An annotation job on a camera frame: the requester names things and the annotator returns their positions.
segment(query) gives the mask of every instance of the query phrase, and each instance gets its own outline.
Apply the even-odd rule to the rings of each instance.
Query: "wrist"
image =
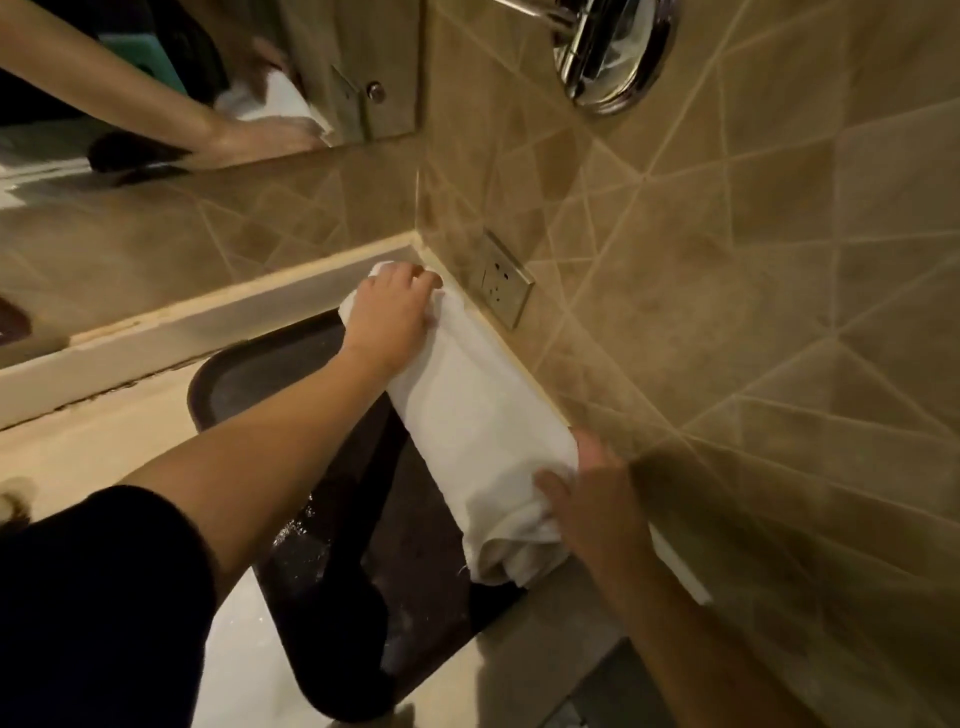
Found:
[[[376,384],[380,389],[386,389],[387,384],[397,374],[395,367],[391,366],[383,356],[365,347],[345,344],[334,358],[343,362],[344,366],[352,371],[359,373],[364,379]]]
[[[620,548],[608,558],[587,563],[590,575],[602,591],[606,591],[608,586],[647,578],[660,568],[660,558],[649,541],[639,542],[629,548]]]

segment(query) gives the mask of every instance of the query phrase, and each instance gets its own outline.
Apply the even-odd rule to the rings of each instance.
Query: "mirror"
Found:
[[[0,207],[416,128],[420,0],[3,0]]]

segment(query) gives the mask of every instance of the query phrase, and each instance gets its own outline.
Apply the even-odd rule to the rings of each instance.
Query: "forearm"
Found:
[[[118,58],[30,0],[0,2],[0,67],[120,129],[197,151],[221,132],[213,109]]]
[[[322,370],[131,473],[203,535],[226,596],[300,510],[389,374],[341,352]]]
[[[679,726],[821,726],[652,551],[597,582]]]

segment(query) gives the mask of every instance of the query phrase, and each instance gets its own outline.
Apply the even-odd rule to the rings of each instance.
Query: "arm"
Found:
[[[151,78],[30,0],[0,2],[0,67],[90,116],[198,153],[208,168],[321,146],[300,119],[232,121]]]
[[[440,279],[416,272],[395,263],[361,284],[344,345],[321,370],[124,478],[167,498],[194,523],[212,554],[221,599],[422,348],[424,311]]]
[[[577,482],[568,485],[543,472],[537,485],[564,541],[625,624],[678,725],[821,726],[657,557],[626,465],[592,435],[575,434]]]

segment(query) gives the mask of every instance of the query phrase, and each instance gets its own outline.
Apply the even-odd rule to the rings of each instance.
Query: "teal object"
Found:
[[[109,33],[99,36],[100,42],[127,63],[153,76],[184,96],[186,88],[177,69],[163,50],[159,39],[150,33]]]

